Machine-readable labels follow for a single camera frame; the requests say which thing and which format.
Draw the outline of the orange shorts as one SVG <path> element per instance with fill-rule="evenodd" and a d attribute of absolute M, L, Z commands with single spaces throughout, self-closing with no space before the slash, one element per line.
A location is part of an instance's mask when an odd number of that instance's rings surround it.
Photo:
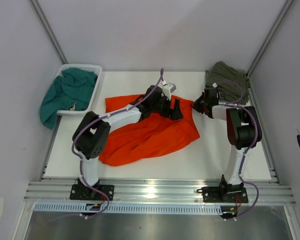
<path fill-rule="evenodd" d="M 112 131 L 105 150 L 98 157 L 103 164 L 117 167 L 148 158 L 165 156 L 179 151 L 200 138 L 193 120 L 192 100 L 180 100 L 183 118 L 171 120 L 153 113 L 147 119 Z"/>

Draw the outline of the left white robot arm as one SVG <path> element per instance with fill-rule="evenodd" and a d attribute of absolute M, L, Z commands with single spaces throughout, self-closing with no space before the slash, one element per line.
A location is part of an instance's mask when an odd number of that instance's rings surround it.
<path fill-rule="evenodd" d="M 130 124 L 139 123 L 152 114 L 159 114 L 173 121 L 184 116 L 180 99 L 172 100 L 174 84 L 164 87 L 151 85 L 145 94 L 116 111 L 98 115 L 93 111 L 85 114 L 72 136 L 72 153 L 79 158 L 79 179 L 82 184 L 81 194 L 87 200 L 95 199 L 99 190 L 98 162 L 99 156 L 106 148 L 111 132 Z"/>

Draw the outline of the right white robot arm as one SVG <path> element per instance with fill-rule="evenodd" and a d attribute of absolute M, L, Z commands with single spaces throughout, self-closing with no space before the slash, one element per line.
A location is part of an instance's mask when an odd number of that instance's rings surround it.
<path fill-rule="evenodd" d="M 201 96 L 192 104 L 198 113 L 211 119 L 226 122 L 227 139 L 231 145 L 230 157 L 225 173 L 219 183 L 218 196 L 229 202 L 244 189 L 242 175 L 248 153 L 262 139 L 262 131 L 254 106 L 237 103 L 220 103 L 219 91 L 206 87 Z"/>

